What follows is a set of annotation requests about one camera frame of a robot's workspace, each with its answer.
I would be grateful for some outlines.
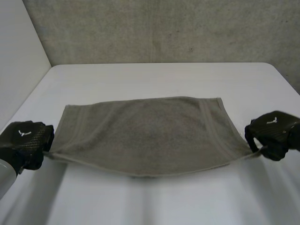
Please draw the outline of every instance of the table surface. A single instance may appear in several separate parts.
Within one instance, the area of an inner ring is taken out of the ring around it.
[[[12,121],[56,128],[65,105],[137,98],[221,97],[241,135],[274,110],[300,117],[300,96],[265,63],[161,63],[53,67]],[[45,158],[0,201],[1,224],[274,225],[300,220],[300,153],[178,177],[134,179]]]

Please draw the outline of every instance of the concrete wall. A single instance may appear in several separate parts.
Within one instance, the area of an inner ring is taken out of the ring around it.
[[[299,0],[23,0],[51,64],[267,62],[300,91]]]
[[[50,69],[21,0],[0,1],[0,130]]]

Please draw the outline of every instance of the glove logo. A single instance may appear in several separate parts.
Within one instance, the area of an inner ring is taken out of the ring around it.
[[[267,124],[271,124],[271,123],[277,123],[277,117],[275,117],[273,121],[267,122]]]
[[[19,134],[21,135],[21,137],[23,137],[24,135],[30,135],[30,134],[31,134],[31,131],[28,132],[28,133],[22,133],[22,132],[19,130]]]

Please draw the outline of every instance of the black glove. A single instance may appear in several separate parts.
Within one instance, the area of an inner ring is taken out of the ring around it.
[[[22,168],[37,170],[54,139],[52,125],[42,122],[13,122],[0,135],[0,158],[9,162],[16,173]]]
[[[279,111],[264,114],[245,127],[245,138],[253,152],[259,150],[256,138],[263,145],[261,154],[279,161],[289,149],[300,150],[300,119]]]

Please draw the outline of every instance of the towel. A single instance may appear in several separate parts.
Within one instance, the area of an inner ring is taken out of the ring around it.
[[[67,105],[49,157],[131,176],[177,175],[252,156],[220,98]]]

